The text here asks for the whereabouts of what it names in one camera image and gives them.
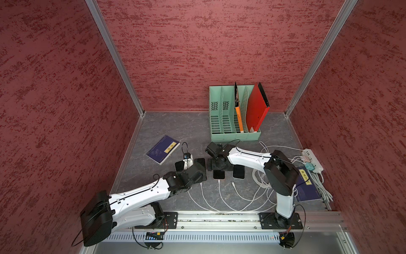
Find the dark phone far left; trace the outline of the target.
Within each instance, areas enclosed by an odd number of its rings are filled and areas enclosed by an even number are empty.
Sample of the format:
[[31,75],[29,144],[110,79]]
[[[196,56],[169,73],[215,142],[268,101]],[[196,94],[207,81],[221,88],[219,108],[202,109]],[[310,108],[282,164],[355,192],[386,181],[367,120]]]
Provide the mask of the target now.
[[177,172],[181,172],[185,169],[185,162],[183,160],[176,162],[174,165]]

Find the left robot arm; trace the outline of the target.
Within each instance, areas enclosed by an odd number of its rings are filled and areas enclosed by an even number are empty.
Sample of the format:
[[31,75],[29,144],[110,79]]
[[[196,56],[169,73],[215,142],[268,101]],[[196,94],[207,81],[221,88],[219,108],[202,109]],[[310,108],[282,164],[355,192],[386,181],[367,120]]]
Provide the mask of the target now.
[[205,166],[196,163],[181,172],[170,171],[129,192],[96,193],[79,214],[82,243],[86,247],[96,245],[122,228],[160,227],[164,213],[159,202],[187,192],[206,179]]

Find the aluminium corner post right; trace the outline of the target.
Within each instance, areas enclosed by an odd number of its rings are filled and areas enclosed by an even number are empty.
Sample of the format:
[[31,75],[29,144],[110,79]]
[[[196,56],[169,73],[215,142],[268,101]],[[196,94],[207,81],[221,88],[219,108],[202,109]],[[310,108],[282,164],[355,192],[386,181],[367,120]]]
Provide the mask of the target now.
[[298,102],[299,102],[300,98],[302,97],[303,93],[305,92],[306,88],[310,84],[310,81],[312,80],[313,76],[315,75],[316,71],[318,70],[319,66],[321,65],[323,59],[326,57],[328,51],[330,50],[331,46],[333,45],[335,39],[337,38],[338,34],[340,33],[342,27],[344,26],[345,22],[347,21],[348,17],[350,16],[350,14],[356,4],[357,4],[357,0],[345,0],[344,1],[332,26],[330,27],[327,35],[325,36],[321,46],[319,47],[308,71],[304,75],[302,82],[300,83],[292,100],[290,101],[287,109],[284,112],[284,115],[287,119],[292,114],[293,110],[295,109],[296,105],[298,104]]

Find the purple book yellow label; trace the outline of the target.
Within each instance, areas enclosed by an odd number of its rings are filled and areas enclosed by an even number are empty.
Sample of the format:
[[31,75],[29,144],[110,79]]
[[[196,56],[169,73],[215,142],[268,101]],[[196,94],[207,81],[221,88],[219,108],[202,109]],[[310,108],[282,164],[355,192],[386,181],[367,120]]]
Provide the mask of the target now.
[[179,146],[179,141],[165,135],[146,155],[154,162],[162,165]]

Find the aluminium corner post left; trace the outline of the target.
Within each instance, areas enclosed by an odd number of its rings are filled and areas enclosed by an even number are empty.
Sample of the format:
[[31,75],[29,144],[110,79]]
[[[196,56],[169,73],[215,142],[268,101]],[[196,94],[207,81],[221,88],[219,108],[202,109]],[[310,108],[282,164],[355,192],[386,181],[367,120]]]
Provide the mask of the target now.
[[111,36],[111,33],[108,30],[107,24],[103,18],[102,12],[98,6],[97,1],[95,0],[85,0],[91,15],[98,27],[98,30],[111,54],[111,57],[116,65],[116,68],[130,94],[130,97],[139,113],[139,115],[141,117],[144,117],[145,115],[145,111],[144,108],[141,104],[141,101],[138,97],[138,95],[136,94],[136,91],[134,89],[134,86],[131,82],[130,76],[126,70],[126,67],[124,66],[124,63],[122,61],[122,58],[119,55],[118,49],[114,43],[114,40]]

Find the red folder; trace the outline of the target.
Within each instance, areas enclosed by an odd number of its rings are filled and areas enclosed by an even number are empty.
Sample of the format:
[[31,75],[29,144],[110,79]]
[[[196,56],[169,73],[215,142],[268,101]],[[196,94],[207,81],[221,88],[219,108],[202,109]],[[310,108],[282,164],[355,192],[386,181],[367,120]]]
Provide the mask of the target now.
[[261,83],[254,86],[248,99],[246,124],[249,132],[258,132],[265,119],[270,104]]

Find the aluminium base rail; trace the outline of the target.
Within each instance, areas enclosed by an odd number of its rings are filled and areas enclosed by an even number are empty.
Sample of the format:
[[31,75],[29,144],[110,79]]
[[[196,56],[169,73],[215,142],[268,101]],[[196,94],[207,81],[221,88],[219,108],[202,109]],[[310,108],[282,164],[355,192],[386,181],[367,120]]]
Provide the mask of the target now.
[[111,234],[136,227],[138,230],[189,230],[189,231],[259,231],[309,232],[347,231],[348,226],[339,212],[304,212],[300,208],[287,226],[277,225],[273,213],[216,213],[205,211],[179,211],[158,214],[154,219],[146,209],[136,212],[136,221],[124,219],[119,225],[113,222],[106,231]]

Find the orange folder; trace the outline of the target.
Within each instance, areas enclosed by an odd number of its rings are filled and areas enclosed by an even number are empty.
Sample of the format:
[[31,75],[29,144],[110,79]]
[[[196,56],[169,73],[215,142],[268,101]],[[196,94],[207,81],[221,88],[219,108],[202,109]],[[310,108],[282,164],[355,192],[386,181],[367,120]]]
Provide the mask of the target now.
[[237,83],[234,84],[234,94],[235,94],[235,111],[237,115],[237,120],[239,123],[239,129],[240,133],[244,132],[244,127],[243,127],[243,121],[242,121],[242,114],[241,114],[241,108],[240,108],[240,99],[239,99],[239,90]]

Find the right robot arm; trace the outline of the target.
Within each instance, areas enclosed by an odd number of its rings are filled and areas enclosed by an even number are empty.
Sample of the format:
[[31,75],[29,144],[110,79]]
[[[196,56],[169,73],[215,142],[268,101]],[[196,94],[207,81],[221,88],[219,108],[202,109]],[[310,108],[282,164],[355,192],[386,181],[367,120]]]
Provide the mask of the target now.
[[214,142],[205,151],[212,157],[212,170],[226,171],[234,165],[240,165],[263,172],[277,194],[274,223],[278,229],[291,229],[295,210],[294,190],[300,171],[282,151],[260,153],[235,145],[221,146]]

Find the white case phone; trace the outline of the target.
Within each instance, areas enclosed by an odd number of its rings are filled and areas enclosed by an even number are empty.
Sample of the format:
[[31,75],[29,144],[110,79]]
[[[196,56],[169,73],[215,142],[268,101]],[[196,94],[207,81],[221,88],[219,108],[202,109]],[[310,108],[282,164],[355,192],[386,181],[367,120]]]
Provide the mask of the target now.
[[213,170],[213,179],[224,180],[225,179],[225,172],[221,171],[221,170]]

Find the green file organizer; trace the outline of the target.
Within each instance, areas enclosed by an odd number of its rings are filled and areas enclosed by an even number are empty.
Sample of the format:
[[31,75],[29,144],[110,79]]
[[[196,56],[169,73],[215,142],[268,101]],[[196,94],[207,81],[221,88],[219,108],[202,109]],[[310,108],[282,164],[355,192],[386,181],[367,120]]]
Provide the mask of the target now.
[[236,139],[241,141],[259,140],[261,131],[248,132],[244,114],[253,88],[253,85],[239,85],[237,87],[243,132],[240,130],[239,119],[235,110],[235,86],[211,86],[209,88],[209,125],[212,142],[224,144]]

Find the white power strip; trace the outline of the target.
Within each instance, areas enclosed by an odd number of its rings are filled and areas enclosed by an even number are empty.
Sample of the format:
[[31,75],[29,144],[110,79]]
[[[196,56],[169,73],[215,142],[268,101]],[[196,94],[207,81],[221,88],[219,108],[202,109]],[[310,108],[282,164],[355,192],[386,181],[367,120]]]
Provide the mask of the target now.
[[322,171],[324,170],[323,166],[321,165],[321,163],[319,162],[319,160],[317,159],[316,155],[313,153],[313,151],[311,149],[304,149],[302,151],[302,155],[306,156],[309,160],[310,163],[314,166],[314,173],[317,174],[321,174]]

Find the rightmost black phone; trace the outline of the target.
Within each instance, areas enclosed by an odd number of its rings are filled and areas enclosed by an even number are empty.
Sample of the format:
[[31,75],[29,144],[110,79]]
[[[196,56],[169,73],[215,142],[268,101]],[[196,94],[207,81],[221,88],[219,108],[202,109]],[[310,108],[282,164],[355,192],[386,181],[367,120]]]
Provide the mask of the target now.
[[233,166],[233,177],[235,179],[245,179],[245,166],[234,165]]

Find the pink case phone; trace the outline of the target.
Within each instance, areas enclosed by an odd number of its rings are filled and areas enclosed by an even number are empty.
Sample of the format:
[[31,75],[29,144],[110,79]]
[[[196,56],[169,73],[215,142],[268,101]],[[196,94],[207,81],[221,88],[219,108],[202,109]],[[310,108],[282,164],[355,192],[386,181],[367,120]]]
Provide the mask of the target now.
[[194,159],[193,163],[201,165],[201,167],[200,167],[201,171],[206,171],[206,159],[205,158],[196,158],[196,159]]

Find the aluminium corner post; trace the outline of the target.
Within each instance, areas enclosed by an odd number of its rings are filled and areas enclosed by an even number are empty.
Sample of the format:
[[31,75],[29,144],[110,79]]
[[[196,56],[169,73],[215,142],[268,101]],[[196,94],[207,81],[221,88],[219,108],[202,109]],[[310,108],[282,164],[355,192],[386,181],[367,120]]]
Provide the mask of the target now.
[[138,95],[136,94],[136,91],[134,89],[134,86],[131,82],[130,76],[126,70],[126,67],[124,66],[124,63],[122,61],[122,58],[119,55],[118,49],[114,43],[114,40],[111,36],[111,33],[108,30],[107,24],[103,18],[102,12],[98,6],[97,1],[95,0],[85,0],[91,15],[98,27],[98,30],[111,54],[111,57],[116,65],[116,68],[130,94],[130,97],[139,113],[139,115],[141,117],[144,117],[145,115],[145,111],[144,108],[141,104],[141,101],[138,97]]
[[299,102],[300,98],[302,97],[303,93],[305,92],[306,88],[310,84],[310,81],[312,80],[313,76],[315,75],[316,71],[318,70],[319,66],[321,65],[323,59],[326,57],[328,51],[330,50],[331,46],[333,45],[335,39],[337,38],[338,34],[340,33],[342,27],[344,26],[345,22],[347,21],[348,17],[350,16],[350,14],[356,4],[357,4],[357,0],[345,0],[344,1],[332,26],[330,27],[327,35],[325,36],[321,46],[319,47],[308,71],[304,75],[302,82],[300,83],[292,100],[290,101],[287,109],[284,112],[284,115],[287,119],[292,114],[293,110],[295,109],[296,105],[298,104],[298,102]]

